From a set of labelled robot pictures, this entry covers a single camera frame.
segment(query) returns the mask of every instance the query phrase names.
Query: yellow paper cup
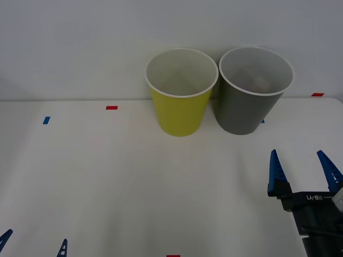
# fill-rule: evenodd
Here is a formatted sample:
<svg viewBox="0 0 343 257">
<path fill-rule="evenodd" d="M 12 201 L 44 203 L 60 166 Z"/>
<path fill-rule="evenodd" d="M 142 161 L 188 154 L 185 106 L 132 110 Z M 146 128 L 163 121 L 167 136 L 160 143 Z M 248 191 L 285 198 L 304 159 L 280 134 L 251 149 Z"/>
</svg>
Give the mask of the yellow paper cup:
<svg viewBox="0 0 343 257">
<path fill-rule="evenodd" d="M 214 60 L 198 50 L 177 48 L 155 56 L 146 67 L 145 80 L 161 128 L 177 137 L 194 133 L 218 75 Z"/>
</svg>

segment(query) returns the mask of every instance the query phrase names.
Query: cup rim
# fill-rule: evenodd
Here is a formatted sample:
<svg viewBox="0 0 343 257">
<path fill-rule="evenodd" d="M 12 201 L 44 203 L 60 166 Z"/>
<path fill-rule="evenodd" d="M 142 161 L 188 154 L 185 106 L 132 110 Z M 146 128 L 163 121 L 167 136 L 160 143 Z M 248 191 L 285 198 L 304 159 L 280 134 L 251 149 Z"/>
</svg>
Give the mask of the cup rim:
<svg viewBox="0 0 343 257">
<path fill-rule="evenodd" d="M 261 49 L 261 50 L 264 50 L 264 51 L 267 51 L 267 52 L 271 52 L 272 54 L 275 54 L 277 56 L 279 56 L 281 59 L 283 59 L 290 67 L 291 71 L 292 71 L 292 80 L 291 82 L 289 83 L 289 85 L 284 88 L 283 90 L 281 91 L 278 91 L 278 92 L 275 92 L 275 93 L 267 93 L 267 94 L 263 94 L 263 93 L 255 93 L 255 92 L 251 92 L 251 91 L 248 91 L 248 90 L 245 90 L 243 88 L 240 88 L 239 86 L 236 86 L 235 84 L 233 84 L 230 80 L 228 80 L 224 74 L 223 74 L 223 71 L 221 69 L 221 64 L 222 64 L 222 60 L 225 58 L 225 56 L 227 56 L 229 53 L 235 51 L 235 50 L 238 50 L 238 49 L 242 49 L 242 48 L 257 48 L 257 49 Z M 269 50 L 269 49 L 266 49 L 266 48 L 263 48 L 263 47 L 236 47 L 234 49 L 231 49 L 229 51 L 227 51 L 221 58 L 220 58 L 220 61 L 219 61 L 219 72 L 221 74 L 221 76 L 223 77 L 223 79 L 229 83 L 229 85 L 233 86 L 234 88 L 238 89 L 239 91 L 242 91 L 244 93 L 247 93 L 247 94 L 250 94 L 250 95 L 257 95 L 257 96 L 273 96 L 273 95 L 279 95 L 279 94 L 282 94 L 283 92 L 285 92 L 289 87 L 291 87 L 291 85 L 293 84 L 294 82 L 294 78 L 295 78 L 295 72 L 294 72 L 294 68 L 292 66 L 292 64 L 287 60 L 285 59 L 282 55 L 278 54 L 277 52 L 274 52 L 272 50 Z"/>
<path fill-rule="evenodd" d="M 213 63 L 213 65 L 216 67 L 216 69 L 215 69 L 215 79 L 214 79 L 214 82 L 213 82 L 209 87 L 207 87 L 205 90 L 203 90 L 203 91 L 201 91 L 201 92 L 199 92 L 199 93 L 197 93 L 197 94 L 192 94 L 192 95 L 171 95 L 171 94 L 164 93 L 163 91 L 161 91 L 161 90 L 155 88 L 155 87 L 150 83 L 150 81 L 148 80 L 148 77 L 147 77 L 147 74 L 146 74 L 148 66 L 150 65 L 150 63 L 152 62 L 152 60 L 155 59 L 156 57 L 158 57 L 159 55 L 164 54 L 164 53 L 166 53 L 166 52 L 175 51 L 175 50 L 193 51 L 193 52 L 196 52 L 196 53 L 198 53 L 198 54 L 201 54 L 201 55 L 205 56 L 207 59 L 209 59 L 209 60 Z M 158 53 L 157 55 L 155 55 L 154 57 L 152 57 L 152 58 L 150 59 L 150 61 L 147 63 L 147 65 L 145 66 L 145 73 L 144 73 L 145 81 L 148 83 L 148 85 L 149 85 L 153 90 L 155 90 L 156 92 L 158 92 L 158 93 L 160 93 L 160 94 L 162 94 L 162 95 L 165 95 L 165 96 L 168 96 L 168 97 L 172 97 L 172 98 L 191 98 L 191 97 L 195 97 L 195 96 L 199 96 L 199 95 L 205 94 L 207 91 L 211 90 L 211 89 L 214 87 L 214 85 L 215 85 L 215 84 L 217 83 L 217 81 L 218 81 L 218 77 L 219 77 L 219 70 L 218 70 L 218 66 L 217 66 L 217 64 L 215 63 L 215 61 L 214 61 L 209 55 L 205 54 L 204 52 L 201 52 L 201 51 L 199 51 L 199 50 L 192 49 L 192 48 L 172 48 L 172 49 L 169 49 L 169 50 L 167 50 L 167 51 L 162 51 L 162 52 Z"/>
</svg>

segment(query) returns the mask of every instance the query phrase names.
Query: gray paper cup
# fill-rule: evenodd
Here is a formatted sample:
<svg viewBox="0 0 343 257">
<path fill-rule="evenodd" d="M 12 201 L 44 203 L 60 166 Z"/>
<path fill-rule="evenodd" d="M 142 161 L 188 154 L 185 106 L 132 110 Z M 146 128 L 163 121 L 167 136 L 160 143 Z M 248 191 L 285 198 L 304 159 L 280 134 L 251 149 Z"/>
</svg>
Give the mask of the gray paper cup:
<svg viewBox="0 0 343 257">
<path fill-rule="evenodd" d="M 215 117 L 229 133 L 252 133 L 291 86 L 294 70 L 277 53 L 260 47 L 226 52 L 219 62 L 221 85 Z"/>
</svg>

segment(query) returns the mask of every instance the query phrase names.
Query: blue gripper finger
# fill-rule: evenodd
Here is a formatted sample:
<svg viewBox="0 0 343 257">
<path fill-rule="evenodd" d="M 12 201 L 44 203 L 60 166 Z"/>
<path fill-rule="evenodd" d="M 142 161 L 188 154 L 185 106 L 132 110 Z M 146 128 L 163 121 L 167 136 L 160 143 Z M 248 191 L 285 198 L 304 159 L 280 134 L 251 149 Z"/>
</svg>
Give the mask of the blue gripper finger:
<svg viewBox="0 0 343 257">
<path fill-rule="evenodd" d="M 277 151 L 274 149 L 270 155 L 268 196 L 281 196 L 291 193 L 292 189 L 281 167 Z"/>
<path fill-rule="evenodd" d="M 317 152 L 317 155 L 319 157 L 320 163 L 322 164 L 325 178 L 327 181 L 327 184 L 329 186 L 330 192 L 338 192 L 343 182 L 343 175 L 337 169 L 337 167 L 333 164 L 333 162 L 327 157 L 322 150 Z"/>
<path fill-rule="evenodd" d="M 59 249 L 57 257 L 66 257 L 67 248 L 68 248 L 68 241 L 66 239 L 64 239 L 62 246 Z"/>
<path fill-rule="evenodd" d="M 13 233 L 13 230 L 8 229 L 7 232 L 0 237 L 0 252 L 4 248 L 5 244 L 9 240 L 10 236 L 12 235 L 12 233 Z"/>
</svg>

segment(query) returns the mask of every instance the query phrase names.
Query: table surface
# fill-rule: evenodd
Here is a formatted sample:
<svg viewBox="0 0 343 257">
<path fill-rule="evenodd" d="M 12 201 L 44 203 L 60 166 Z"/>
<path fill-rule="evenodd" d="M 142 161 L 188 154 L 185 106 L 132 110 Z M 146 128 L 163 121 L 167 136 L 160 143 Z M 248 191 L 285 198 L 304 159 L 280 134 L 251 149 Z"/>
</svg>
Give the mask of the table surface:
<svg viewBox="0 0 343 257">
<path fill-rule="evenodd" d="M 209 105 L 197 132 L 172 137 L 149 100 L 0 102 L 0 121 L 3 257 L 56 256 L 64 238 L 69 257 L 306 256 L 267 196 L 270 153 L 293 192 L 328 191 L 318 150 L 343 170 L 343 105 L 329 98 L 280 99 L 245 136 Z"/>
</svg>

